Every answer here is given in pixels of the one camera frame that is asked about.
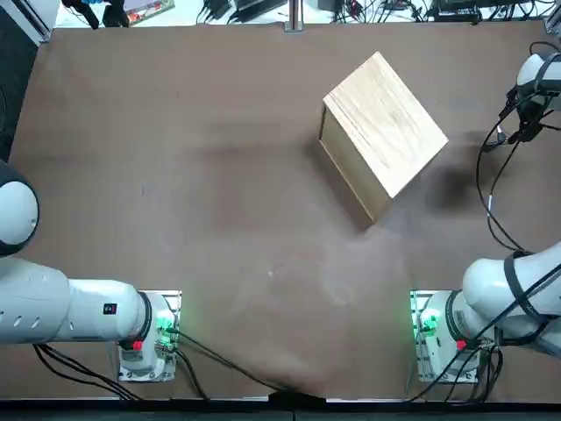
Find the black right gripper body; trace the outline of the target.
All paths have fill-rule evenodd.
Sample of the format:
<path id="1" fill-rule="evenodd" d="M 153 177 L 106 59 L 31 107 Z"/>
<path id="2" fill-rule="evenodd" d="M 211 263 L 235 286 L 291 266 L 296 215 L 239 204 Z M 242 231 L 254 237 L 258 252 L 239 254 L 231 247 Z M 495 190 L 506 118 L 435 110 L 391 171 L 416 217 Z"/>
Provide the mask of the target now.
<path id="1" fill-rule="evenodd" d="M 538 93 L 521 93 L 517 87 L 508 92 L 508 105 L 515 107 L 519 119 L 518 130 L 511 134 L 508 143 L 530 142 L 543 129 L 540 123 L 550 108 L 550 96 Z"/>

